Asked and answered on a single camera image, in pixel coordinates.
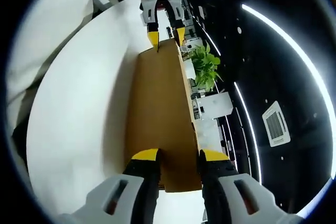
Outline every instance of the white table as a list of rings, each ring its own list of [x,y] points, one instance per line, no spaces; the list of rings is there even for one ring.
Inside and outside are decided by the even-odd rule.
[[[27,162],[34,193],[52,215],[74,212],[89,191],[123,170],[134,63],[152,47],[139,6],[140,0],[125,0],[87,24],[58,54],[38,89],[29,118]],[[158,20],[160,40],[167,39],[164,11]],[[169,211],[166,202],[159,198],[157,209]],[[203,210],[200,217],[197,207],[191,210],[191,223],[193,218],[200,222]]]

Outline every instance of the cardboard box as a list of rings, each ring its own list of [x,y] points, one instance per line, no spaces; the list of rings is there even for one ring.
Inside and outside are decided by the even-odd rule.
[[[196,170],[197,140],[188,82],[174,39],[139,54],[125,134],[125,162],[143,150],[163,153],[161,182],[167,192],[202,189]]]

